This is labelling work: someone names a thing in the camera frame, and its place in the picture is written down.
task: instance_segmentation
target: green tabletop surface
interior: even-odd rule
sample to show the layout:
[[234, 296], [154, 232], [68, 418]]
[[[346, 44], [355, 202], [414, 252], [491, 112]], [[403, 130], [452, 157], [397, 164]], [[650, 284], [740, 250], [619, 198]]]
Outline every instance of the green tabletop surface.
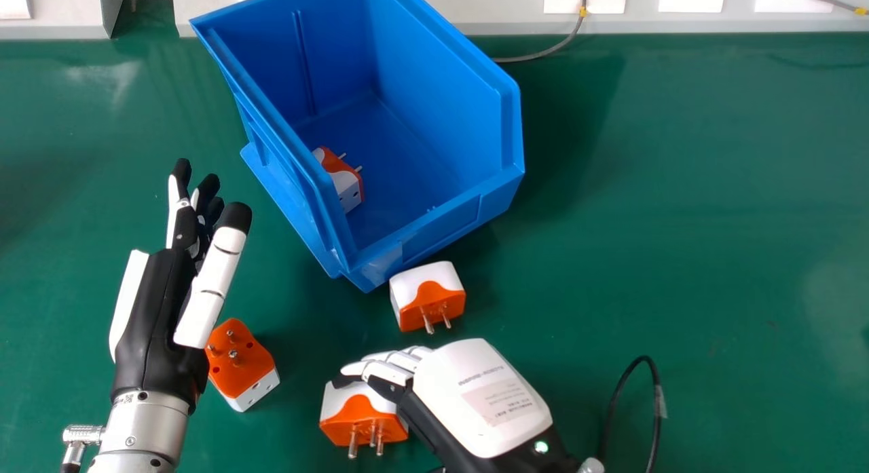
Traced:
[[[0, 472], [57, 470], [62, 428], [108, 417], [115, 295], [130, 250], [162, 246], [178, 157], [254, 210], [221, 319], [245, 321], [282, 380], [245, 414], [209, 386], [180, 471], [429, 471], [413, 437], [348, 461], [317, 426], [323, 385], [366, 353], [465, 337], [524, 374], [577, 457], [649, 354], [667, 398], [658, 471], [869, 470], [869, 36], [581, 37], [506, 66], [528, 173], [504, 216], [433, 259], [454, 261], [468, 306], [429, 337], [399, 332], [387, 288], [322, 271], [242, 163], [229, 89], [165, 3], [124, 10], [115, 33], [0, 43]], [[555, 40], [475, 42], [500, 56]], [[608, 471], [642, 471], [651, 432], [640, 370]]]

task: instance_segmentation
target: robotic arm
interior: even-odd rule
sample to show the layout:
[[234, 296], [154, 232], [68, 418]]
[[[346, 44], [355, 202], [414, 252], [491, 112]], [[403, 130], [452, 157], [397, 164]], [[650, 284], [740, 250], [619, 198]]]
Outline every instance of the robotic arm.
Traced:
[[223, 308], [248, 231], [251, 209], [223, 205], [209, 174], [190, 195], [186, 159], [168, 177], [166, 247], [130, 253], [109, 331], [115, 362], [105, 427], [71, 425], [62, 473], [78, 473], [89, 445], [99, 444], [90, 473], [174, 472], [187, 418], [208, 379], [204, 346]]
[[546, 402], [483, 339], [412, 347], [348, 364], [335, 387], [366, 381], [443, 463], [441, 473], [603, 473], [568, 454]]

